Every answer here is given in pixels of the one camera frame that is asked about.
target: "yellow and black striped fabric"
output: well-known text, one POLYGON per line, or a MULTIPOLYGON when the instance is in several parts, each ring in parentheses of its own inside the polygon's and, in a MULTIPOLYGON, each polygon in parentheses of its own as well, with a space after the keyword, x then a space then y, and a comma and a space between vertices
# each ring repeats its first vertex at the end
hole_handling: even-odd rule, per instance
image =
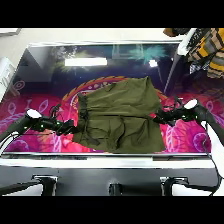
POLYGON ((214 54, 208 68, 208 77, 224 78, 224 28, 210 28, 200 42, 188 53, 188 61, 199 61, 214 54))

